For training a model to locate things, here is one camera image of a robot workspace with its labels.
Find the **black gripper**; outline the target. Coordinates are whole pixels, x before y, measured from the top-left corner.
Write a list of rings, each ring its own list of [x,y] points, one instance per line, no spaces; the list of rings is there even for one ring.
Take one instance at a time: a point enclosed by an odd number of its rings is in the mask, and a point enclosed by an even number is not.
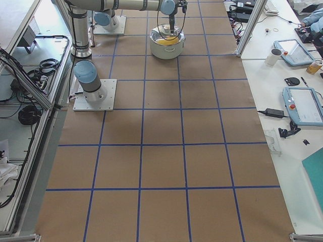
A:
[[[169,23],[170,23],[170,33],[173,34],[175,30],[175,13],[171,13],[169,15]]]

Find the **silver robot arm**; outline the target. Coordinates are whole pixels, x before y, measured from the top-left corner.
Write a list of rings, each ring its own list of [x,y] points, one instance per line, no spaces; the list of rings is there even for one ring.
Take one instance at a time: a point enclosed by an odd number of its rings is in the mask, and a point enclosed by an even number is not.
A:
[[[105,10],[103,12],[92,12],[92,27],[101,26],[107,32],[113,32],[120,24],[114,10]]]
[[[88,103],[99,103],[107,97],[107,88],[103,86],[91,60],[88,11],[94,12],[94,21],[107,31],[114,31],[119,26],[115,13],[118,9],[162,13],[168,16],[169,23],[157,25],[151,30],[152,54],[160,59],[173,59],[181,54],[184,47],[184,34],[175,25],[175,15],[178,9],[186,12],[186,1],[54,1],[54,4],[59,7],[62,16],[68,18],[73,43],[71,59],[74,61],[74,75]]]

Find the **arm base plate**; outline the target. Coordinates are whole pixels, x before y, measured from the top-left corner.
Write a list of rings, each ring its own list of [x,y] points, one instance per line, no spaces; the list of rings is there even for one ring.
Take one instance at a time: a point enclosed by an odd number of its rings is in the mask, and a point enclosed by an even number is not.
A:
[[[94,17],[95,35],[124,35],[126,16],[110,17],[106,14],[95,13]]]
[[[101,87],[92,93],[84,92],[79,85],[75,95],[74,111],[112,111],[117,88],[116,79],[100,79]]]

